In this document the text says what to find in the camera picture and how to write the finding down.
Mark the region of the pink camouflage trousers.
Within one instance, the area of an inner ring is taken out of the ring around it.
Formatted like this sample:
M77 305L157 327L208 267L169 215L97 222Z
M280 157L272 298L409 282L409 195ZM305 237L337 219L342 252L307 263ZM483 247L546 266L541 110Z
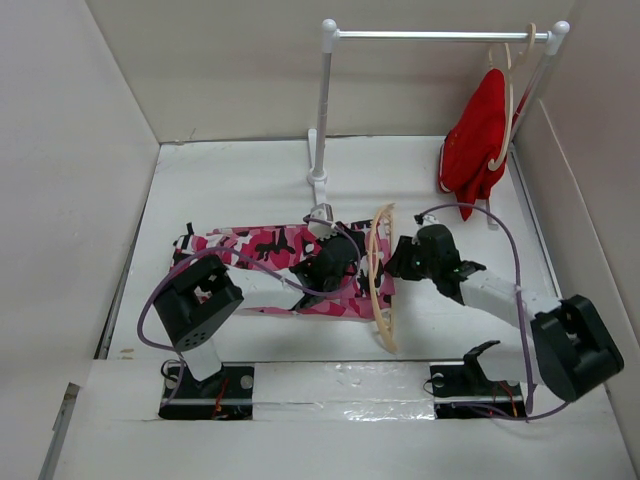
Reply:
M363 236L363 246L368 237L371 220L359 220L346 224L344 229L348 233ZM392 240L387 238L383 226L379 228L382 254L382 266L391 256ZM181 260L207 247L227 247L237 250L252 262L224 252L219 255L222 262L228 266L240 269L256 270L260 265L274 271L289 269L304 260L309 255L317 254L320 250L319 241L305 225L271 225L254 227L232 227L214 229L205 235L194 233L191 225L187 226L187 233L174 242L174 252L171 267L175 267ZM352 267L356 274L354 283L344 279L342 284L347 288L334 297L324 298L320 302L301 312L305 315L323 315L344 317L372 321L373 313L368 287L368 273L366 255L363 255L358 267ZM395 294L394 280L384 273L384 285L380 288L381 307L386 310L392 308L392 297Z

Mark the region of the beige wooden hanger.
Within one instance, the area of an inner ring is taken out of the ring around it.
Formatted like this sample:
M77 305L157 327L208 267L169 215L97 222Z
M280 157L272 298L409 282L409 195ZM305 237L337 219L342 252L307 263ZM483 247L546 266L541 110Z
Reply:
M394 204L381 206L375 213L367 239L365 240L368 287L373 313L373 321L377 328L381 345L390 354L396 354L398 347L394 340L395 320L393 309L384 310L380 302L380 288L384 285L384 273L382 266L380 226L384 227L387 238L392 240L394 232Z

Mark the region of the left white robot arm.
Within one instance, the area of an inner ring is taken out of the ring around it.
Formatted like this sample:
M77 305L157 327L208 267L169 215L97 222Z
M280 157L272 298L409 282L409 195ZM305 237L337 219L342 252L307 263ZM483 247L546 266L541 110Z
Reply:
M213 336L236 310L303 313L337 299L353 285L364 254L364 235L351 231L280 269L233 248L206 248L175 265L143 311L156 310L190 387L212 396L223 382Z

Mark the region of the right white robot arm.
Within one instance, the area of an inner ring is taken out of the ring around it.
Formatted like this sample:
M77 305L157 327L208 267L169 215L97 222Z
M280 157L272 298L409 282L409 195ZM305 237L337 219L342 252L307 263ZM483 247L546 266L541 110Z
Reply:
M451 231L441 224L402 236L385 271L406 281L428 279L441 295L523 331L533 342L537 381L564 402L577 401L624 369L621 352L588 298L532 292L461 259Z

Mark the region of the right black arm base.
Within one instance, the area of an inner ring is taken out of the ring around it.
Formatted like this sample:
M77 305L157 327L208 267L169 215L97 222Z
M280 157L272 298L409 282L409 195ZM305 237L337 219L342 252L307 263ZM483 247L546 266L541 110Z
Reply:
M459 360L429 364L423 390L433 398L437 420L527 417L520 384L489 380L479 363L480 355L498 344L498 340L487 341Z

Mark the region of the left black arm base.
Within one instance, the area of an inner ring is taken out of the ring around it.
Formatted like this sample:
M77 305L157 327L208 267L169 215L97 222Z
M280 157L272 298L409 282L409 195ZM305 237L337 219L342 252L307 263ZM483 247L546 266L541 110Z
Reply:
M180 365L165 361L160 369L164 379L159 417L174 421L243 421L253 418L253 365L224 365L205 381L197 381L187 368L177 382Z

